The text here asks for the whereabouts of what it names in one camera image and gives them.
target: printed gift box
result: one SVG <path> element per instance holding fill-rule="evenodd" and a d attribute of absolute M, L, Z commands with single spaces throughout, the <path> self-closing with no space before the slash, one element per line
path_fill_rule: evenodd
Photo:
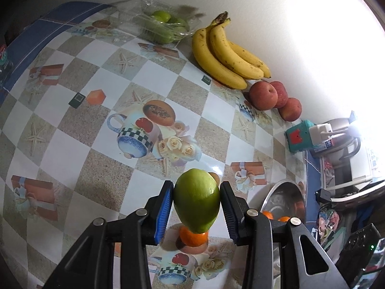
<path fill-rule="evenodd" d="M 47 86 L 56 86 L 62 73 L 64 64 L 34 67 L 29 71 L 29 78 L 40 79 Z"/>
<path fill-rule="evenodd" d="M 262 162 L 233 162 L 230 166 L 238 191 L 247 193 L 255 185 L 267 184 Z"/>
<path fill-rule="evenodd" d="M 175 58 L 179 59 L 179 53 L 176 50 L 163 48 L 162 46 L 157 46 L 157 45 L 149 45 L 147 43 L 138 43 L 138 45 L 143 49 L 162 53 L 164 55 L 168 55 L 170 57 L 175 57 Z"/>
<path fill-rule="evenodd" d="M 11 182 L 16 210 L 23 217 L 28 214 L 38 214 L 46 219 L 57 221 L 55 195 L 51 182 L 15 175 L 12 176 Z"/>

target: white wall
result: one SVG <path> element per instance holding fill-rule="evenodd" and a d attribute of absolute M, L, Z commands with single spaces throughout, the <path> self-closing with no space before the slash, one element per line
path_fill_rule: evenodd
<path fill-rule="evenodd" d="M 29 0 L 18 20 L 28 22 L 67 1 Z M 227 10 L 229 39 L 265 60 L 272 80 L 302 102 L 302 119 L 323 122 L 382 105 L 385 35 L 362 0 L 163 1 L 197 7 L 206 14 L 204 24 Z"/>

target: red cartoon face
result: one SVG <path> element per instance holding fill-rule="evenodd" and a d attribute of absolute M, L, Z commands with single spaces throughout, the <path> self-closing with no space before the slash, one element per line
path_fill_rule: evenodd
<path fill-rule="evenodd" d="M 289 134 L 289 141 L 292 145 L 297 145 L 303 141 L 301 136 L 300 136 L 300 130 L 299 129 L 296 129 Z"/>
<path fill-rule="evenodd" d="M 176 254 L 173 259 L 172 259 L 172 262 L 174 264 L 181 264 L 183 266 L 186 266 L 190 261 L 190 258 L 188 255 L 185 255 L 183 253 L 178 253 Z"/>
<path fill-rule="evenodd" d="M 136 120 L 135 125 L 139 128 L 143 128 L 145 132 L 153 131 L 153 123 L 147 118 L 139 118 Z"/>

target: white plug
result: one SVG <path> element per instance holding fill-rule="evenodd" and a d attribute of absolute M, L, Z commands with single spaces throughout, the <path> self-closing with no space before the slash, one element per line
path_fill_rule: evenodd
<path fill-rule="evenodd" d="M 320 143 L 331 139 L 328 133 L 332 132 L 332 126 L 329 123 L 314 125 L 309 128 L 311 143 L 319 145 Z"/>

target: label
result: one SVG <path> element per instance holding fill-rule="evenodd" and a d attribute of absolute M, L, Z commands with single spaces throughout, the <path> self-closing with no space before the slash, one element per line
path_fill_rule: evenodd
<path fill-rule="evenodd" d="M 6 65 L 8 62 L 8 56 L 6 53 L 6 45 L 0 46 L 0 66 Z"/>
<path fill-rule="evenodd" d="M 211 79 L 209 77 L 207 77 L 206 75 L 203 76 L 202 81 L 205 84 L 208 84 L 208 85 L 211 84 Z"/>
<path fill-rule="evenodd" d="M 325 142 L 322 142 L 318 145 L 314 146 L 314 152 L 320 152 L 322 150 L 326 150 L 329 147 L 332 147 L 334 145 L 333 138 L 326 140 Z"/>

